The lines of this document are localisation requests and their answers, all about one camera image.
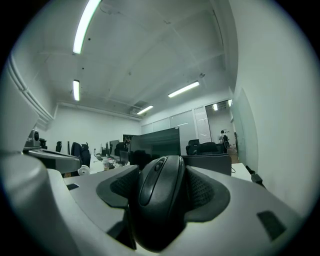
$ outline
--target computer mouse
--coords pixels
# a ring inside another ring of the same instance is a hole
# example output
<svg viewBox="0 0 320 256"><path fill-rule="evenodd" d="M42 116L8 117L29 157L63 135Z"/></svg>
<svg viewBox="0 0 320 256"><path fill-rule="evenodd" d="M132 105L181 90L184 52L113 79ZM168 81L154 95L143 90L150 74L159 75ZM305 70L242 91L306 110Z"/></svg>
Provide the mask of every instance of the computer mouse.
<svg viewBox="0 0 320 256"><path fill-rule="evenodd" d="M129 197L135 241L160 252L184 229L187 204L186 170L181 156L170 155L148 163Z"/></svg>

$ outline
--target table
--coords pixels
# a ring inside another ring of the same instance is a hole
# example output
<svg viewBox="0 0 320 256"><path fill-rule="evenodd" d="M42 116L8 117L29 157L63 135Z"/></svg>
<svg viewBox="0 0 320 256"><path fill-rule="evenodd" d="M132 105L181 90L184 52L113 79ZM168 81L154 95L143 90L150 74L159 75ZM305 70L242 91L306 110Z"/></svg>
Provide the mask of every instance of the table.
<svg viewBox="0 0 320 256"><path fill-rule="evenodd" d="M122 164L116 163L116 161L113 159L109 160L108 162L112 164L114 168L122 167ZM103 160L99 161L97 157L92 154L90 158L90 174L96 174L103 171L104 171Z"/></svg>
<svg viewBox="0 0 320 256"><path fill-rule="evenodd" d="M251 180L251 174L248 172L247 168L244 166L243 163L233 163L231 164L231 167L235 170L231 170L231 177L235 177L238 179L242 179L248 182L252 182Z"/></svg>

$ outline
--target white ceiling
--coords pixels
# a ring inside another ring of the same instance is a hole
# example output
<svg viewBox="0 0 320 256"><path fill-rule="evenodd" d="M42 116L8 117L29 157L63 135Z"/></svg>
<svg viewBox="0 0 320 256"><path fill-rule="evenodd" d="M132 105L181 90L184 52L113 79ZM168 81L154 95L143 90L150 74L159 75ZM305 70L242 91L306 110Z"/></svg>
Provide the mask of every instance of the white ceiling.
<svg viewBox="0 0 320 256"><path fill-rule="evenodd" d="M225 56L209 0L103 0L81 54L74 54L86 4L55 0L40 17L35 59L57 101L76 103L74 79L80 80L79 104L127 114L137 102L147 107L167 101L169 93L195 80L200 86L187 97L228 89L217 80L226 76Z"/></svg>

